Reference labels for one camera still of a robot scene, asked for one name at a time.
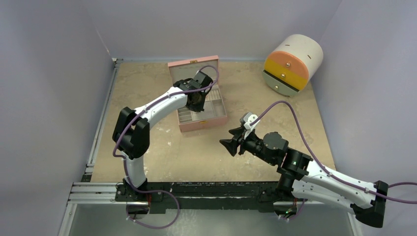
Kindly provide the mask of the pink jewelry box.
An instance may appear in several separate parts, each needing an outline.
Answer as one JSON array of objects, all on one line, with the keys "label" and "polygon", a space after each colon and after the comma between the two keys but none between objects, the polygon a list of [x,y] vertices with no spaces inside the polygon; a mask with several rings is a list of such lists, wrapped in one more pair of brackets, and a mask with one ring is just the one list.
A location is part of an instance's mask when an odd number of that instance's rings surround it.
[{"label": "pink jewelry box", "polygon": [[[204,68],[203,72],[215,80],[217,74],[211,67],[218,68],[219,56],[217,55],[173,61],[167,64],[173,82],[193,78],[196,72],[205,65],[209,67]],[[179,129],[182,133],[226,124],[228,117],[218,83],[206,95],[203,108],[201,112],[194,112],[186,107],[178,109]]]}]

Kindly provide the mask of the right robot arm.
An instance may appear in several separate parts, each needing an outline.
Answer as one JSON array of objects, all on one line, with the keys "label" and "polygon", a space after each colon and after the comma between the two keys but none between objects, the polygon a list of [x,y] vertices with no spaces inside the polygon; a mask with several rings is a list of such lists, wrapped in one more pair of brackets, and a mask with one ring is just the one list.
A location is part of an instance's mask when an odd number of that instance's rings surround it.
[{"label": "right robot arm", "polygon": [[354,214],[356,220],[374,228],[384,223],[388,184],[366,182],[349,177],[328,167],[321,168],[311,156],[289,147],[278,132],[259,138],[254,131],[245,135],[244,128],[229,130],[231,139],[221,139],[231,156],[246,151],[266,163],[277,166],[280,173],[276,187],[282,200],[308,199],[334,205]]}]

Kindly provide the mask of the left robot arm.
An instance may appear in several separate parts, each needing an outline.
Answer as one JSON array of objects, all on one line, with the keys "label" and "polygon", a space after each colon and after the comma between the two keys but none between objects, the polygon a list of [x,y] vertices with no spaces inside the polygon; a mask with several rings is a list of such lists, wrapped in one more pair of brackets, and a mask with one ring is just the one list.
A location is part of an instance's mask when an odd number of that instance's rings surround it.
[{"label": "left robot arm", "polygon": [[144,173],[144,154],[150,147],[150,131],[167,115],[186,107],[202,112],[206,95],[217,83],[202,70],[194,77],[179,80],[161,96],[141,107],[123,108],[118,116],[112,139],[115,142],[113,157],[123,161],[124,182],[129,185],[127,194],[141,201],[147,194]]}]

